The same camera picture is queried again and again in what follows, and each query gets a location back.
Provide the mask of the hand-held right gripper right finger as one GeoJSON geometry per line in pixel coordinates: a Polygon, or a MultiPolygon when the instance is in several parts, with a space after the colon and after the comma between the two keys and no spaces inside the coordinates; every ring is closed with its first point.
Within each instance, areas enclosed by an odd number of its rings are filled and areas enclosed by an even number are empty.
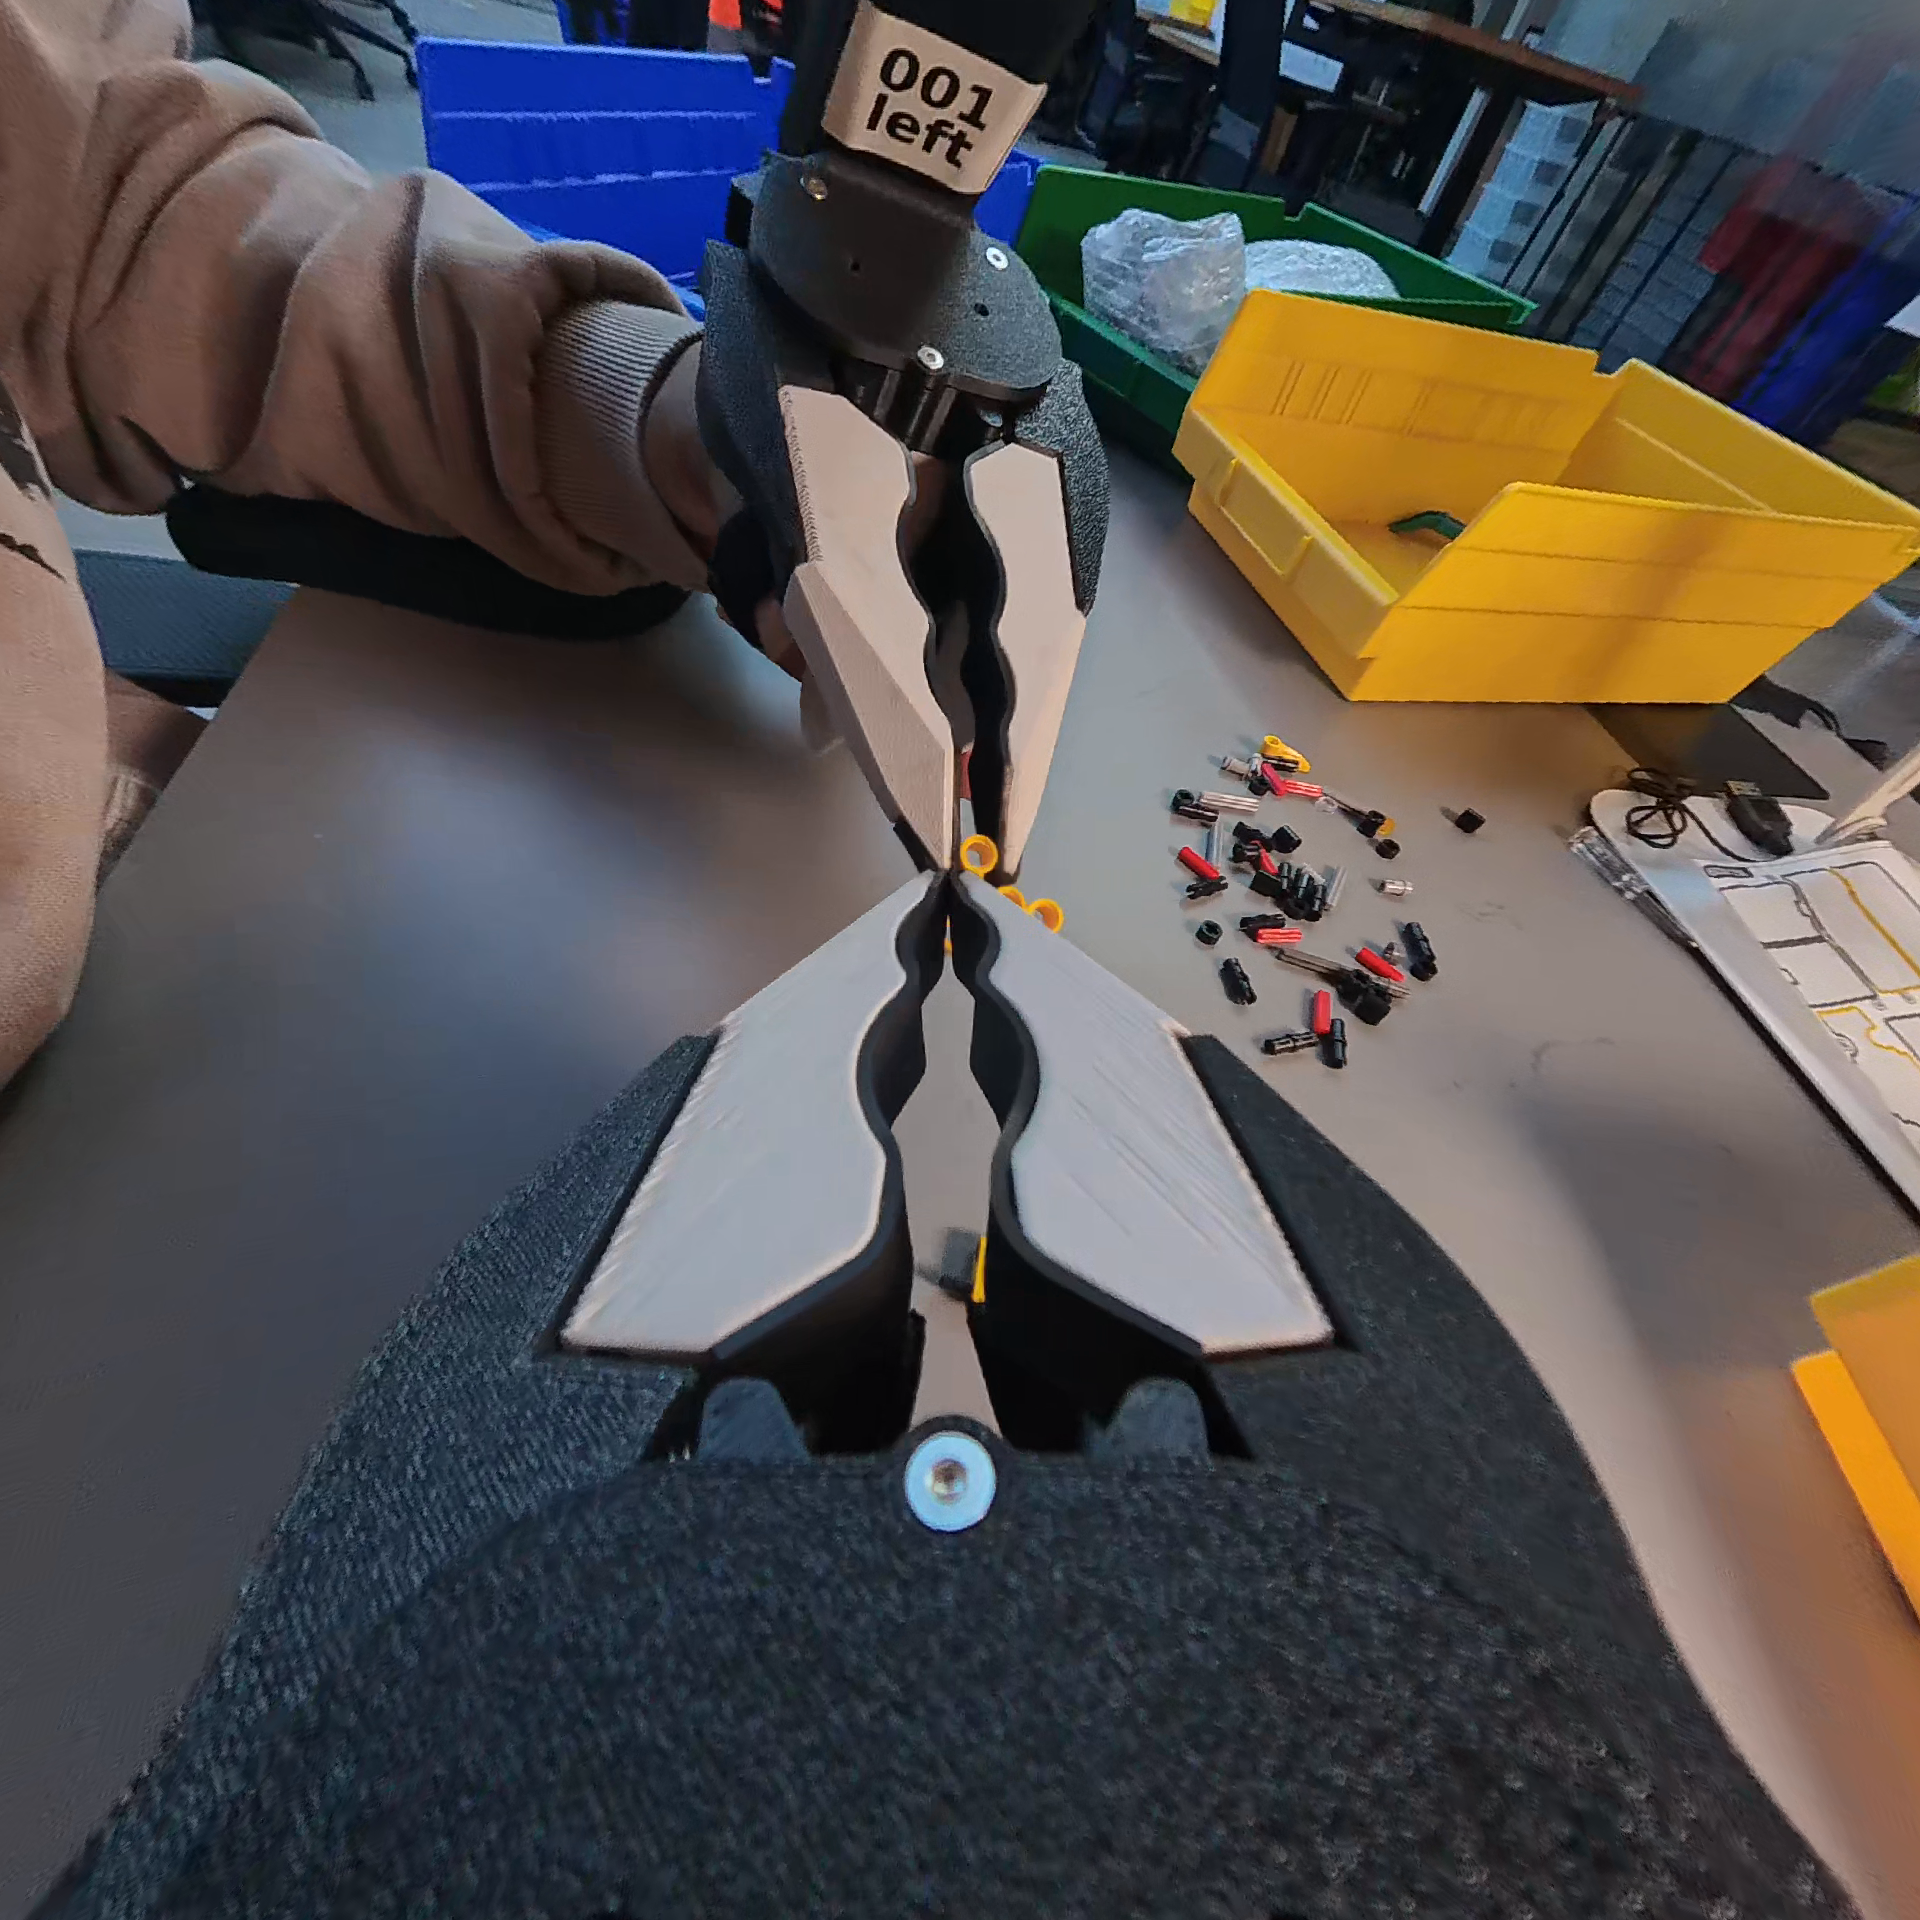
{"type": "Polygon", "coordinates": [[[999,1122],[984,1354],[1108,1412],[1145,1377],[1330,1348],[1188,1028],[977,875],[954,880],[954,968],[999,1122]]]}

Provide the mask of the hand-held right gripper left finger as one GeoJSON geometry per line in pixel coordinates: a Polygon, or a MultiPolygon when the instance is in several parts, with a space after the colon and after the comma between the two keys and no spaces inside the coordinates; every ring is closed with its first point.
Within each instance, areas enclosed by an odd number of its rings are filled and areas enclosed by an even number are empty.
{"type": "Polygon", "coordinates": [[[947,884],[902,884],[732,1009],[567,1310],[567,1351],[778,1382],[805,1410],[900,1360],[899,1118],[926,1071],[947,884]]]}

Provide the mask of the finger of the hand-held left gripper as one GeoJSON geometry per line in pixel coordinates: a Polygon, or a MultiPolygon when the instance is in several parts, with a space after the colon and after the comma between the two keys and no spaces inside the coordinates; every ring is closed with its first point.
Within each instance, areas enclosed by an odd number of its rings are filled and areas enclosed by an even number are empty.
{"type": "Polygon", "coordinates": [[[962,840],[968,615],[931,606],[951,464],[913,449],[849,395],[780,385],[801,533],[780,612],[885,815],[933,872],[962,840]]]}
{"type": "Polygon", "coordinates": [[[1004,877],[1022,872],[1045,802],[1088,615],[1074,589],[1062,461],[996,443],[965,468],[982,558],[973,563],[962,683],[973,703],[974,827],[1004,877]]]}

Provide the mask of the yellow building block assembly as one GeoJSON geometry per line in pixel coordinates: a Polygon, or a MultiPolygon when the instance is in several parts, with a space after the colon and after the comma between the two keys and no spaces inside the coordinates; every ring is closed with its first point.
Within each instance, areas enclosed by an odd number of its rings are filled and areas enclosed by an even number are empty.
{"type": "Polygon", "coordinates": [[[992,893],[1045,923],[1053,934],[1064,930],[1064,910],[1050,895],[1028,898],[1022,888],[1002,875],[1001,849],[992,835],[968,832],[957,847],[958,872],[989,886],[992,893]]]}

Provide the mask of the yellow plastic bin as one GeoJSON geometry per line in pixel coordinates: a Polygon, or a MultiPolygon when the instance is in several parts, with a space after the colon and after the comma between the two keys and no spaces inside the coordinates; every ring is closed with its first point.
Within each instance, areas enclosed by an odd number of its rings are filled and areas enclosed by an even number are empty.
{"type": "Polygon", "coordinates": [[[1822,1288],[1808,1307],[1825,1348],[1790,1376],[1918,1612],[1918,1255],[1822,1288]]]}
{"type": "Polygon", "coordinates": [[[1916,561],[1916,507],[1585,348],[1253,292],[1190,514],[1350,701],[1716,706],[1916,561]],[[1397,538],[1400,516],[1456,540],[1397,538]]]}

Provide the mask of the person's left forearm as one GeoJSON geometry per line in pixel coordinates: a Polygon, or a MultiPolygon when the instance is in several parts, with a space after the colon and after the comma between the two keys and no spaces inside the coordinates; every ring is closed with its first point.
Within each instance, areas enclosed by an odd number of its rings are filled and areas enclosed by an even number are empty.
{"type": "Polygon", "coordinates": [[[373,175],[286,93],[184,60],[102,83],[71,210],[61,395],[27,412],[84,504],[155,514],[190,479],[583,596],[706,588],[702,330],[635,256],[373,175]]]}

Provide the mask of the grey desk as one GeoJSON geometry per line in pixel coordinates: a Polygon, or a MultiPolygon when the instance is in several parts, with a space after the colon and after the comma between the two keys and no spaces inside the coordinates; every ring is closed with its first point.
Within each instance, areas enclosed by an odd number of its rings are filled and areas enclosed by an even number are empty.
{"type": "MultiPolygon", "coordinates": [[[[1916,1621],[1790,1380],[1916,1224],[1691,953],[1571,851],[1581,707],[1349,703],[1115,454],[1020,869],[1247,1049],[1167,798],[1274,730],[1399,820],[1438,949],[1345,1070],[1267,1078],[1549,1382],[1729,1734],[1870,1916],[1916,1916],[1916,1621]]],[[[153,1754],[349,1384],[646,1067],[910,875],[851,755],[704,603],[547,643],[302,592],[110,874],[4,1101],[4,1916],[153,1754]]]]}

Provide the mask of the green plastic bin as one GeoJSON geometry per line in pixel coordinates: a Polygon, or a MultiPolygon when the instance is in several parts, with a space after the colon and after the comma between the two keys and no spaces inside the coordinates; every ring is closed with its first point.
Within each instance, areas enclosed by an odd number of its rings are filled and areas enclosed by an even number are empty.
{"type": "Polygon", "coordinates": [[[1516,330],[1535,314],[1535,301],[1522,294],[1321,204],[1290,211],[1278,196],[1049,161],[1030,189],[1016,250],[1049,296],[1064,351],[1082,370],[1085,395],[1102,431],[1168,469],[1178,469],[1175,442],[1196,378],[1086,306],[1082,242],[1092,227],[1132,208],[1178,224],[1232,213],[1249,242],[1360,252],[1394,283],[1393,298],[1369,299],[1383,311],[1482,330],[1516,330]]]}

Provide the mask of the clear plastic bag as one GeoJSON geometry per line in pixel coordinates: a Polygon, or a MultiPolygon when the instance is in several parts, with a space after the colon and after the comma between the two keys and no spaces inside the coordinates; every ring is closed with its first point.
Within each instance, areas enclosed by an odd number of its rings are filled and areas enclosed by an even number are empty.
{"type": "Polygon", "coordinates": [[[1366,252],[1299,237],[1247,242],[1235,211],[1177,220],[1128,208],[1078,242],[1082,303],[1141,348],[1199,376],[1250,289],[1321,298],[1400,296],[1366,252]]]}

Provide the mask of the pile of black red pieces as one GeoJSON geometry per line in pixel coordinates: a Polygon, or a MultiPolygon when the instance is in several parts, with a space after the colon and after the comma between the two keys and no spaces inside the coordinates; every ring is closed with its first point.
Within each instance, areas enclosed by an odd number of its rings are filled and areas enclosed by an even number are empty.
{"type": "Polygon", "coordinates": [[[1299,1011],[1256,1039],[1261,1058],[1350,1066],[1356,1035],[1378,1032],[1443,977],[1443,953],[1422,922],[1441,904],[1418,881],[1400,821],[1327,779],[1299,746],[1255,733],[1216,755],[1201,782],[1165,799],[1177,829],[1178,899],[1190,940],[1213,953],[1232,1009],[1277,994],[1299,1011]]]}

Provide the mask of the blue plastic bin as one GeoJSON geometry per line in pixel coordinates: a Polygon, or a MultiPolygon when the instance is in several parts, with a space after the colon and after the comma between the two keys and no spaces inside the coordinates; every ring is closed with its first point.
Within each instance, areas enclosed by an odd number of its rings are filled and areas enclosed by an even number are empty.
{"type": "Polygon", "coordinates": [[[535,237],[596,242],[675,283],[721,246],[845,338],[905,353],[1014,327],[1047,296],[1007,221],[1064,33],[1040,4],[820,4],[793,60],[568,39],[429,38],[431,164],[535,237]]]}

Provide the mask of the wooden background table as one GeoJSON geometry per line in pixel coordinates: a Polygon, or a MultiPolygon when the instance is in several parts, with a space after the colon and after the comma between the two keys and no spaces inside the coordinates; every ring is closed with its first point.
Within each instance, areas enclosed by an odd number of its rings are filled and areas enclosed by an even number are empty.
{"type": "Polygon", "coordinates": [[[1466,63],[1475,85],[1486,93],[1486,107],[1479,112],[1472,127],[1456,142],[1454,157],[1434,175],[1434,188],[1444,186],[1454,197],[1475,193],[1489,161],[1507,138],[1516,107],[1525,103],[1544,107],[1599,103],[1634,112],[1644,102],[1643,85],[1632,79],[1544,54],[1519,39],[1456,21],[1433,8],[1386,1],[1324,1],[1322,5],[1352,20],[1448,45],[1466,63]]]}

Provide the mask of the printed instruction sheet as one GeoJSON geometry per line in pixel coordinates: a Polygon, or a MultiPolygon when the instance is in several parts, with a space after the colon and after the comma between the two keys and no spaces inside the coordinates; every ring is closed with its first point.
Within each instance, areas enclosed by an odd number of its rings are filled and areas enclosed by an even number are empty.
{"type": "Polygon", "coordinates": [[[1916,861],[1885,835],[1814,847],[1827,818],[1790,805],[1788,857],[1724,857],[1691,827],[1657,847],[1595,798],[1571,849],[1716,976],[1806,1089],[1918,1204],[1916,861]]]}

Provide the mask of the black flat device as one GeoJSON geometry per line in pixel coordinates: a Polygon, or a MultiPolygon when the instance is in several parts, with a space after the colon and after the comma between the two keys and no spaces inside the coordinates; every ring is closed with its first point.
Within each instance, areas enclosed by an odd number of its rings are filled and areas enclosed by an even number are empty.
{"type": "Polygon", "coordinates": [[[1644,767],[1723,794],[1730,782],[1783,803],[1825,803],[1827,783],[1806,771],[1733,703],[1588,703],[1629,767],[1644,767]]]}

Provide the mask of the stack of coloured crates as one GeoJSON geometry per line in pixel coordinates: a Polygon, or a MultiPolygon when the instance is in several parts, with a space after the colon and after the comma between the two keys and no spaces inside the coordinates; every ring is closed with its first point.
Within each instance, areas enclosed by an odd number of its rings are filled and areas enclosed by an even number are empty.
{"type": "Polygon", "coordinates": [[[1710,286],[1660,360],[1734,412],[1820,443],[1892,370],[1918,286],[1918,197],[1767,160],[1703,242],[1710,286]]]}

